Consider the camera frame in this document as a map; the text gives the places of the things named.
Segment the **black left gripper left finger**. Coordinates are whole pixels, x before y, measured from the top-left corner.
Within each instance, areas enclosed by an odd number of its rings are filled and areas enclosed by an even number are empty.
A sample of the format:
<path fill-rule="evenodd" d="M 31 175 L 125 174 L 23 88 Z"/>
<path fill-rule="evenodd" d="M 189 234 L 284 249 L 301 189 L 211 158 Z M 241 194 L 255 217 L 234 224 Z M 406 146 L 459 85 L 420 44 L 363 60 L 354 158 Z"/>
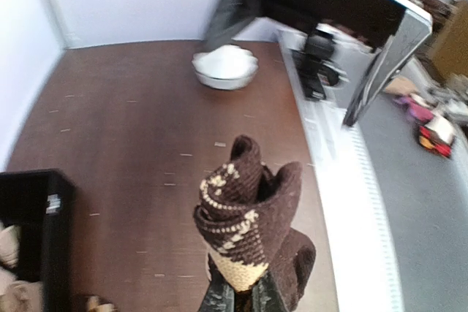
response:
<path fill-rule="evenodd" d="M 211 280 L 198 312 L 233 312 L 234 290 L 214 265 L 209 265 Z"/>

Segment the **tan rolled sock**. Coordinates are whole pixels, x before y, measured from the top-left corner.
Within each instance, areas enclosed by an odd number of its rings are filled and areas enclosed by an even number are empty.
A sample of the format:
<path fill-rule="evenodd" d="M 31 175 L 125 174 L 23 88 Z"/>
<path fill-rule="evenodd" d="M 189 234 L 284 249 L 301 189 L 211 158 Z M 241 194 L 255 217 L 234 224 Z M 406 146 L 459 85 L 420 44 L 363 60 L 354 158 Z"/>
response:
<path fill-rule="evenodd" d="M 42 282 L 15 281 L 1 296 L 3 312 L 43 312 Z"/>

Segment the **aluminium front rail frame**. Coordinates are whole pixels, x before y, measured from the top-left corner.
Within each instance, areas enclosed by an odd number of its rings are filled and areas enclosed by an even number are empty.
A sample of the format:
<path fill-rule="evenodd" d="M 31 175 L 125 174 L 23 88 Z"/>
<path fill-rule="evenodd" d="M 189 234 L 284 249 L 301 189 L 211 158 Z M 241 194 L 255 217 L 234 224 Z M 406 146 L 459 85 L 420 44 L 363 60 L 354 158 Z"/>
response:
<path fill-rule="evenodd" d="M 304 98 L 293 30 L 278 33 L 320 192 L 340 311 L 403 311 L 398 262 L 380 187 L 358 126 L 343 127 L 333 97 Z"/>

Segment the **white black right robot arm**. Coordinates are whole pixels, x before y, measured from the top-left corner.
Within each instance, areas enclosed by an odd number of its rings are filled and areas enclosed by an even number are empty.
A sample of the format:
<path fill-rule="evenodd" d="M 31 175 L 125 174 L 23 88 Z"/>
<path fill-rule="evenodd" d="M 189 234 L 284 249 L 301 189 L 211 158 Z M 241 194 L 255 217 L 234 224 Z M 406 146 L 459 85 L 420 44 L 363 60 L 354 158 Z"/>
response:
<path fill-rule="evenodd" d="M 410 0 L 219 0 L 203 40 L 211 52 L 257 18 L 269 18 L 311 35 L 320 23 L 342 27 L 378 55 L 348 105 L 343 123 L 353 126 L 376 96 L 430 36 L 432 16 Z"/>

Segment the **black box with glass lid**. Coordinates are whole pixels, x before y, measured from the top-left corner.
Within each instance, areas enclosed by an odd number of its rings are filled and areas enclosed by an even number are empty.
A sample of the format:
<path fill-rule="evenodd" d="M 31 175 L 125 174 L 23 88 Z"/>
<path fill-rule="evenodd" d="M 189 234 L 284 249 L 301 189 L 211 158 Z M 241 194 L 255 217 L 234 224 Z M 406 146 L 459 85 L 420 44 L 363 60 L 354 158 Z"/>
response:
<path fill-rule="evenodd" d="M 44 311 L 71 311 L 71 241 L 75 185 L 59 170 L 3 172 L 1 222 L 19 229 L 21 281 L 42 284 Z"/>

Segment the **white scalloped bowl right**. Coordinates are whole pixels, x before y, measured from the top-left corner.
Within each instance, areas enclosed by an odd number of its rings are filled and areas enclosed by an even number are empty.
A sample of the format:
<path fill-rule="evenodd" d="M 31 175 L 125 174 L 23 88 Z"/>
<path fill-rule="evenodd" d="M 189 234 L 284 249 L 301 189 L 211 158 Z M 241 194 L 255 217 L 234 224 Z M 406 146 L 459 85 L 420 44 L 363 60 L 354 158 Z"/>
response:
<path fill-rule="evenodd" d="M 258 70 L 258 59 L 250 50 L 237 45 L 223 45 L 210 53 L 194 54 L 192 65 L 203 85 L 234 91 L 252 81 Z"/>

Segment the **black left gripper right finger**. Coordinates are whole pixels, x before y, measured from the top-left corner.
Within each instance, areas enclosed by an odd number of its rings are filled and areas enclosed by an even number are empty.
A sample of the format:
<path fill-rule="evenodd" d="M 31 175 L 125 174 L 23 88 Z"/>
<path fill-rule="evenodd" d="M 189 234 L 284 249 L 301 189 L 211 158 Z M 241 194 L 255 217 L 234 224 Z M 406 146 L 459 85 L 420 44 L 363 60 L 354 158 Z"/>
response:
<path fill-rule="evenodd" d="M 272 274 L 265 275 L 252 288 L 253 312 L 288 312 Z"/>

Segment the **brown tan argyle sock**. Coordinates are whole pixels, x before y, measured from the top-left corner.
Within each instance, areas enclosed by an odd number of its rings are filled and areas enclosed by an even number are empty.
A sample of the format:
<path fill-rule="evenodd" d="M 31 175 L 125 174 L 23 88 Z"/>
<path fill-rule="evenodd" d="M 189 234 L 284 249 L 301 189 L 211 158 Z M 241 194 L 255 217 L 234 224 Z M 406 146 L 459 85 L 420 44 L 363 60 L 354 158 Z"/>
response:
<path fill-rule="evenodd" d="M 272 173 L 246 135 L 201 181 L 193 219 L 207 247 L 209 280 L 214 265 L 234 290 L 234 311 L 251 311 L 252 288 L 267 271 L 288 311 L 298 307 L 316 259 L 313 242 L 292 227 L 301 186 L 300 163 Z"/>

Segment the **beige rolled sock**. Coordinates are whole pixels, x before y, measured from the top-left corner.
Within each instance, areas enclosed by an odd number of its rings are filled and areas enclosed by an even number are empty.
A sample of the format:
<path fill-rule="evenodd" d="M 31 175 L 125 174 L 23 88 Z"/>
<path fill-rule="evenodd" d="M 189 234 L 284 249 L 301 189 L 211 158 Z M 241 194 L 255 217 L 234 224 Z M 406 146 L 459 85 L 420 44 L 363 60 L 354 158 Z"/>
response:
<path fill-rule="evenodd" d="M 19 248 L 20 227 L 15 225 L 4 227 L 1 225 L 1 263 L 10 269 L 17 267 Z"/>

